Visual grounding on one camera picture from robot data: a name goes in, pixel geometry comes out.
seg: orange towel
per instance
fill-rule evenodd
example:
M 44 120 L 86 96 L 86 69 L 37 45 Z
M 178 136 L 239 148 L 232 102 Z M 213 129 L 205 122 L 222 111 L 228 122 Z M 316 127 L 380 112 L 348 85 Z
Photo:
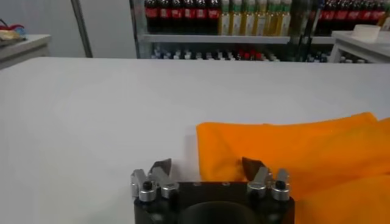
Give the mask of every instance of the orange towel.
M 244 181 L 242 157 L 260 160 L 274 173 L 284 167 L 290 174 L 291 194 L 297 200 L 297 209 L 304 208 L 300 203 L 307 201 L 305 205 L 326 211 L 321 203 L 332 199 L 330 195 L 324 196 L 326 192 L 337 194 L 332 189 L 390 172 L 390 119 L 377 122 L 370 113 L 297 125 L 208 122 L 197 127 L 197 134 L 203 180 Z M 364 189 L 357 184 L 354 190 Z M 342 196 L 348 201 L 348 195 Z M 326 212 L 310 211 L 312 216 L 308 216 L 306 210 L 298 209 L 297 213 L 300 213 L 297 217 L 311 217 L 311 222 L 302 219 L 302 223 L 328 220 L 322 217 Z

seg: soda bottle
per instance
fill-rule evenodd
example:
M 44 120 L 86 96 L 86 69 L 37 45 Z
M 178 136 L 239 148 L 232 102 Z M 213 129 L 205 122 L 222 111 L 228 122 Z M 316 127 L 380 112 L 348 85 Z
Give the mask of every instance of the soda bottle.
M 221 2 L 220 0 L 209 0 L 208 3 L 208 23 L 209 33 L 218 34 L 219 17 L 221 16 Z
M 350 3 L 349 12 L 347 15 L 347 25 L 346 30 L 353 30 L 355 25 L 358 22 L 361 13 L 361 4 L 360 0 L 353 0 Z
M 319 8 L 321 9 L 319 16 L 318 16 L 318 21 L 317 21 L 317 27 L 315 34 L 316 35 L 322 35 L 324 33 L 324 17 L 325 17 L 325 5 L 326 1 L 323 0 L 321 1 L 321 4 L 319 5 Z
M 374 5 L 372 1 L 370 0 L 363 1 L 359 13 L 359 17 L 358 17 L 359 24 L 369 24 L 373 6 Z
M 196 25 L 199 34 L 205 34 L 208 30 L 207 5 L 205 0 L 196 0 Z
M 336 14 L 336 1 L 330 0 L 327 2 L 327 5 L 325 5 L 327 8 L 326 14 L 324 15 L 324 23 L 325 23 L 325 29 L 324 29 L 324 35 L 330 35 L 332 33 L 332 23 L 333 18 Z
M 186 33 L 196 33 L 196 6 L 195 0 L 184 0 L 183 25 Z
M 172 0 L 172 32 L 182 33 L 183 29 L 183 3 L 182 0 Z
M 171 31 L 171 20 L 172 20 L 172 2 L 171 0 L 160 0 L 160 22 L 161 31 L 169 33 Z
M 379 19 L 385 14 L 385 4 L 383 0 L 377 0 L 374 11 L 371 13 L 371 24 L 376 25 Z
M 254 36 L 264 36 L 266 24 L 267 0 L 257 1 L 257 10 L 255 14 L 255 24 L 253 25 Z
M 232 2 L 232 11 L 230 12 L 230 27 L 229 34 L 230 35 L 239 35 L 239 31 L 241 28 L 241 7 L 242 0 L 233 0 Z
M 337 4 L 335 19 L 333 20 L 333 30 L 345 30 L 347 25 L 347 15 L 349 0 L 340 0 Z
M 229 15 L 229 0 L 222 0 L 221 2 L 221 15 L 219 17 L 219 34 L 220 35 L 228 35 L 229 34 L 229 22 L 230 22 L 230 15 Z
M 241 35 L 251 36 L 255 23 L 255 0 L 245 0 L 243 18 L 241 22 Z
M 147 31 L 149 33 L 158 32 L 160 27 L 158 20 L 158 4 L 157 0 L 145 0 L 145 16 L 147 22 Z

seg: white tabletop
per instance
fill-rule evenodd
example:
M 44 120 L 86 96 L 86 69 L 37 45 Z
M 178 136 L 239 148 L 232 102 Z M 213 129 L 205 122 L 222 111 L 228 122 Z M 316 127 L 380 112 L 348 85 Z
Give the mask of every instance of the white tabletop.
M 196 125 L 390 116 L 390 65 L 36 58 L 0 71 L 0 223 L 133 223 L 133 169 L 198 180 Z
M 29 34 L 26 38 L 27 40 L 25 41 L 0 48 L 0 60 L 48 44 L 51 36 L 46 34 Z

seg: white shelf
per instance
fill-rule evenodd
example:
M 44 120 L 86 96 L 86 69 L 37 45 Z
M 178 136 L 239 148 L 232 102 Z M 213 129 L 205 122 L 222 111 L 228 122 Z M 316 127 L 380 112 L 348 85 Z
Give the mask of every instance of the white shelf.
M 286 44 L 290 37 L 144 34 L 139 35 L 138 40 L 150 43 Z
M 313 37 L 311 39 L 311 44 L 334 44 L 334 37 Z

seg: plastic bottle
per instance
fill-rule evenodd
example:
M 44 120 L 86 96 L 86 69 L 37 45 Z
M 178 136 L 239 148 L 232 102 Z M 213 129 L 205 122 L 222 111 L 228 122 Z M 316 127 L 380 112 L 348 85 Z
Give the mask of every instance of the plastic bottle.
M 229 23 L 230 23 L 230 14 L 229 14 L 229 0 L 221 1 L 221 15 L 219 17 L 218 24 L 218 34 L 228 35 L 229 34 Z
M 172 32 L 183 33 L 183 11 L 182 0 L 172 0 Z
M 208 32 L 207 5 L 205 0 L 196 0 L 196 24 L 197 32 L 205 34 Z
M 288 35 L 288 29 L 290 27 L 290 22 L 291 22 L 291 15 L 290 15 L 291 0 L 284 0 L 282 7 L 283 10 L 280 15 L 280 19 L 278 19 L 277 35 L 285 37 Z
M 390 1 L 386 3 L 386 13 L 379 19 L 378 26 L 381 26 L 381 31 L 390 31 Z
M 172 22 L 172 4 L 171 0 L 159 0 L 161 31 L 169 33 Z
M 196 33 L 195 0 L 184 0 L 184 29 L 186 33 Z
M 219 17 L 221 16 L 221 1 L 209 0 L 208 3 L 208 23 L 209 34 L 216 35 L 218 33 Z
M 241 35 L 251 36 L 255 23 L 255 0 L 245 0 L 243 18 L 241 22 Z
M 160 27 L 157 0 L 145 0 L 144 5 L 145 5 L 145 16 L 147 22 L 147 31 L 149 33 L 157 33 Z
M 233 0 L 232 2 L 232 11 L 230 12 L 230 27 L 229 27 L 229 34 L 230 35 L 239 35 L 240 28 L 241 28 L 241 7 L 242 7 L 242 0 Z
M 254 36 L 264 36 L 264 28 L 266 24 L 267 0 L 257 1 L 257 10 L 255 14 L 255 22 L 253 25 Z
M 266 14 L 266 25 L 265 25 L 265 35 L 266 36 L 276 36 L 276 27 L 278 24 L 278 8 L 280 5 L 280 0 L 271 0 L 271 3 L 268 5 L 268 11 Z

